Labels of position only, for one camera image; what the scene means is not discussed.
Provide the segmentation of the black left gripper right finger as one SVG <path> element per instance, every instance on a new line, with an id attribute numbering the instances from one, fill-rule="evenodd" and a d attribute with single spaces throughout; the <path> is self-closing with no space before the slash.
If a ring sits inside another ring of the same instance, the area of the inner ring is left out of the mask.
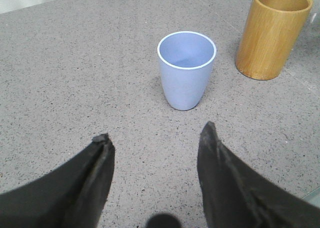
<path id="1" fill-rule="evenodd" d="M 197 172 L 208 227 L 319 227 L 320 210 L 251 169 L 218 138 L 200 134 Z"/>

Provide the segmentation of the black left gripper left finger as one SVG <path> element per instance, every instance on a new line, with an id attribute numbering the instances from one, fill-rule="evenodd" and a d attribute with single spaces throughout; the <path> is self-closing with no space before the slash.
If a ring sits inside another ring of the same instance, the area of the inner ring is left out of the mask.
<path id="1" fill-rule="evenodd" d="M 115 167 L 108 134 L 45 176 L 0 196 L 1 227 L 97 227 Z"/>

